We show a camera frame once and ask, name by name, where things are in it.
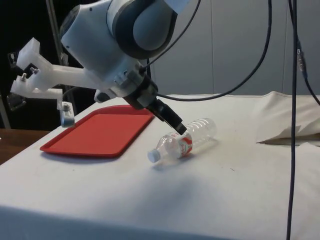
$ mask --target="white wall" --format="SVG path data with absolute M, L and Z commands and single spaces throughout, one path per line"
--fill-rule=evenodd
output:
M 273 0 L 273 23 L 264 63 L 235 94 L 291 92 L 292 24 L 288 0 Z M 298 32 L 309 81 L 320 94 L 320 1 L 298 1 Z M 197 0 L 178 17 L 173 39 L 189 21 Z M 198 13 L 176 46 L 152 66 L 163 94 L 222 93 L 241 82 L 257 64 L 266 40 L 267 0 L 202 0 Z M 307 94 L 299 73 L 298 93 Z

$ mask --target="wooden surface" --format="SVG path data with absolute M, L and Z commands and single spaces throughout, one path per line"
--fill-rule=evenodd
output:
M 0 165 L 48 133 L 49 131 L 0 129 Z

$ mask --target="dark background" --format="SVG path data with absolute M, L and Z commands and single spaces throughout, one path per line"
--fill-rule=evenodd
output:
M 53 0 L 58 26 L 73 7 L 89 4 L 96 0 Z M 52 35 L 50 20 L 45 0 L 2 0 L 0 1 L 0 26 L 2 38 L 0 45 L 0 93 L 6 107 L 8 118 L 13 129 L 53 130 L 60 125 L 60 114 L 55 100 L 27 99 L 27 104 L 11 112 L 6 101 L 13 80 L 19 69 L 11 69 L 8 53 L 19 52 L 31 38 L 40 42 L 40 54 L 52 64 L 59 64 Z M 81 67 L 69 56 L 71 67 Z M 79 89 L 74 91 L 77 113 L 94 103 L 95 90 Z

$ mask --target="red tray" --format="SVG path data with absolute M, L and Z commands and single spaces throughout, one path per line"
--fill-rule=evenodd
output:
M 154 118 L 146 109 L 128 105 L 93 111 L 40 150 L 50 154 L 119 157 Z

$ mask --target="plastic water bottle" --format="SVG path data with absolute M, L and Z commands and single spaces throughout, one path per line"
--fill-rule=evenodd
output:
M 210 118 L 193 121 L 185 127 L 187 131 L 183 135 L 172 132 L 163 136 L 156 148 L 148 152 L 149 160 L 156 163 L 167 157 L 182 158 L 211 141 L 217 133 L 216 124 Z

